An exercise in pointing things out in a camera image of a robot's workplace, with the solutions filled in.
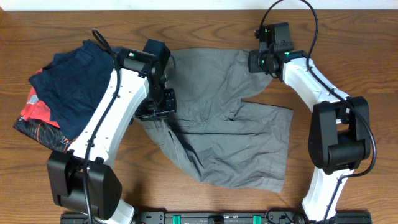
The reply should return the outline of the grey shorts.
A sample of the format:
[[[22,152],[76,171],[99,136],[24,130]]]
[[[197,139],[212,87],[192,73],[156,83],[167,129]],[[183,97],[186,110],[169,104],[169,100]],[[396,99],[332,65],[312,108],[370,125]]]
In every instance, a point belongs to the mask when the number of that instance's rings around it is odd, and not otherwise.
[[[248,50],[172,52],[166,75],[177,110],[143,128],[165,156],[199,182],[280,192],[285,182],[291,109],[250,103],[272,78],[248,69]]]

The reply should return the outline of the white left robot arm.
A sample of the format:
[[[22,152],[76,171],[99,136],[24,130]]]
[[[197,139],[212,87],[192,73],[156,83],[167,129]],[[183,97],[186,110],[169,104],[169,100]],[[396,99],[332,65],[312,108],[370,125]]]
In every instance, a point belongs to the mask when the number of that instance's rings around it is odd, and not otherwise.
[[[132,119],[156,120],[176,110],[175,93],[162,76],[170,50],[122,49],[120,68],[96,111],[67,152],[47,161],[56,205],[69,209],[61,223],[135,223],[136,210],[121,198],[122,184],[113,171],[120,142]]]

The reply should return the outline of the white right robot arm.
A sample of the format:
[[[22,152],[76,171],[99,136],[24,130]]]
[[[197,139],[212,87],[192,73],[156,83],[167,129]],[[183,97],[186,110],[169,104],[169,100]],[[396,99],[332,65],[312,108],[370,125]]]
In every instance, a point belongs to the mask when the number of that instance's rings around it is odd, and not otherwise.
[[[339,90],[303,50],[252,50],[248,67],[291,87],[312,112],[308,152],[315,168],[293,222],[370,223],[367,213],[336,211],[346,181],[369,173],[376,160],[368,102]]]

